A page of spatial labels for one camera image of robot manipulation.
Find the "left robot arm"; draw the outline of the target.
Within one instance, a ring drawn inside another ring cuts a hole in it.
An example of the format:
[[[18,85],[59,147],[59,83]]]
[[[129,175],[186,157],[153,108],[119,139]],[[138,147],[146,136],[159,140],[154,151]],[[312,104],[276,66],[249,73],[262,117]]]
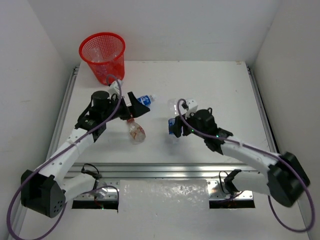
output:
[[[79,116],[67,140],[36,170],[26,170],[21,176],[21,204],[45,215],[56,217],[73,198],[93,191],[102,177],[99,173],[82,170],[69,180],[65,176],[79,156],[95,143],[113,119],[123,121],[138,118],[150,109],[128,93],[130,105],[124,98],[99,90],[91,95],[89,105]]]

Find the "red cap crushed bottle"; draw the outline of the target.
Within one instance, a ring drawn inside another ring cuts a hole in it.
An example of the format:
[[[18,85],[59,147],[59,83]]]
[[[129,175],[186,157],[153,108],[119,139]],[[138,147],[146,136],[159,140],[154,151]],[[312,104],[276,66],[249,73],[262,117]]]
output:
[[[126,121],[128,127],[128,133],[130,136],[130,140],[133,144],[143,143],[146,139],[146,134],[144,129],[136,123],[134,118],[128,119]]]

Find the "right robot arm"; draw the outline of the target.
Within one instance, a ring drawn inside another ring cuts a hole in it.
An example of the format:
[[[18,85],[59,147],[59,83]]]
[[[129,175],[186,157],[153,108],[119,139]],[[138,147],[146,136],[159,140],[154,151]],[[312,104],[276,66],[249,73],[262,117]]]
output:
[[[291,207],[310,185],[310,179],[297,157],[286,152],[281,155],[240,143],[232,132],[218,127],[212,109],[200,109],[182,120],[176,116],[169,122],[169,133],[179,138],[194,134],[203,139],[212,151],[239,160],[254,169],[235,169],[224,178],[229,194],[252,191],[273,197],[279,204]]]

